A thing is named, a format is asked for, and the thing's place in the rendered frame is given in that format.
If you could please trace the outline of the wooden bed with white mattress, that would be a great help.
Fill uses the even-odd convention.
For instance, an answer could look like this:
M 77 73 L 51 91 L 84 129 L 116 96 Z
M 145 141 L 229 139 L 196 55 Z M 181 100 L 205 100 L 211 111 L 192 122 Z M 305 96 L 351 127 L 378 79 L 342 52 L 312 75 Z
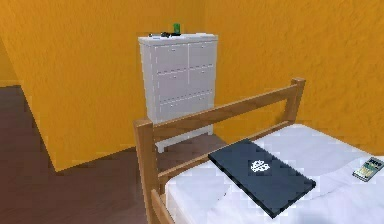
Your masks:
M 384 224 L 384 167 L 368 182 L 352 173 L 375 157 L 296 121 L 305 82 L 155 124 L 134 123 L 148 224 Z M 249 136 L 253 143 L 314 180 L 316 187 L 275 218 L 255 204 L 209 153 L 159 171 L 155 144 L 284 101 L 280 123 Z

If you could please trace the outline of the white chest of drawers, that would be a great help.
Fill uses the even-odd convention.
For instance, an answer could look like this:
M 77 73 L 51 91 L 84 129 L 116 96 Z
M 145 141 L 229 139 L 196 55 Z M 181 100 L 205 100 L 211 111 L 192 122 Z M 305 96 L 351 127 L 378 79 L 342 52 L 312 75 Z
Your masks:
M 147 117 L 155 124 L 214 106 L 218 37 L 140 37 Z

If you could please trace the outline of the dark closed laptop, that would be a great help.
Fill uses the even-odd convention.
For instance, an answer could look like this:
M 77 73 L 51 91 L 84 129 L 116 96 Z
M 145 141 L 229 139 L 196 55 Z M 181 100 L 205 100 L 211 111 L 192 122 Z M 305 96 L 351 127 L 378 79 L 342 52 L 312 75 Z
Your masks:
M 208 158 L 271 218 L 316 187 L 316 182 L 279 158 L 243 139 Z

